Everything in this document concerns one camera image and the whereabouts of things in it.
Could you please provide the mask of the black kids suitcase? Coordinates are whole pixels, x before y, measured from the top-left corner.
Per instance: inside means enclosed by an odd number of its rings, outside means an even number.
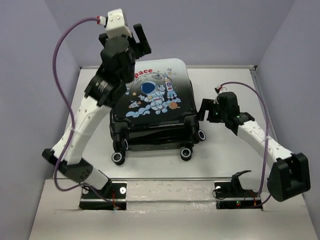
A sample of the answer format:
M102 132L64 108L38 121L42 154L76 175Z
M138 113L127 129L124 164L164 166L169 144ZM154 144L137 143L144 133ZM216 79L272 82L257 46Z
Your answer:
M189 161L206 140L200 128L187 65L178 58L139 61L134 80L110 112L111 160L124 164L128 151L179 149Z

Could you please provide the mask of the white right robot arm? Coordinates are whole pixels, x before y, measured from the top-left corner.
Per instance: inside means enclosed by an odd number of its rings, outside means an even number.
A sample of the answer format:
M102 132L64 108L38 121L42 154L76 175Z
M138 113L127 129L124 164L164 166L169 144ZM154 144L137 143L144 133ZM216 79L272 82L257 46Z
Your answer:
M268 193L276 201L283 202L311 189L307 156L294 153L279 144L251 114L242 112L234 92L222 92L215 99L204 98L198 111L198 120L224 124L262 157L259 177L249 169L231 177L230 190L235 196L255 190L258 195Z

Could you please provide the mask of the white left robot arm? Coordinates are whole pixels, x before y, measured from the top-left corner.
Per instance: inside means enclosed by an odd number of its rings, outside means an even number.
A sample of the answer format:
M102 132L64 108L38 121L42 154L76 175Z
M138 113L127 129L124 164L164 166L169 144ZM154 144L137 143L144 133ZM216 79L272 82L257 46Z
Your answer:
M87 162L83 152L100 122L126 93L126 85L135 79L136 60L152 51L142 25L133 28L139 41L123 33L99 35L101 65L85 88L77 113L70 113L71 123L61 139L42 152L42 157L54 165L55 173L62 173L102 199L110 194L112 180Z

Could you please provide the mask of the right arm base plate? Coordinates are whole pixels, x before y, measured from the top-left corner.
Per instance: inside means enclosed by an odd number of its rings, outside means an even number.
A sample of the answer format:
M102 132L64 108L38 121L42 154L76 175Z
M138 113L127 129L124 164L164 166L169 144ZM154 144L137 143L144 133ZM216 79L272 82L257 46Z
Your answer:
M212 196L216 200L217 210L263 209L256 190L244 189L240 183L240 177L251 172L251 170L239 171L233 174L229 181L214 183Z

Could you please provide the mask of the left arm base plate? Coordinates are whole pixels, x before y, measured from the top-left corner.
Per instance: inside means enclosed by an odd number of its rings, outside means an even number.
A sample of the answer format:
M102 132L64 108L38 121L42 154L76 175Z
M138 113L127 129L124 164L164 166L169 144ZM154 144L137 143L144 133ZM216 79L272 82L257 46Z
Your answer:
M110 190L103 193L84 186L78 207L92 211L125 211L127 209L127 181L113 181Z

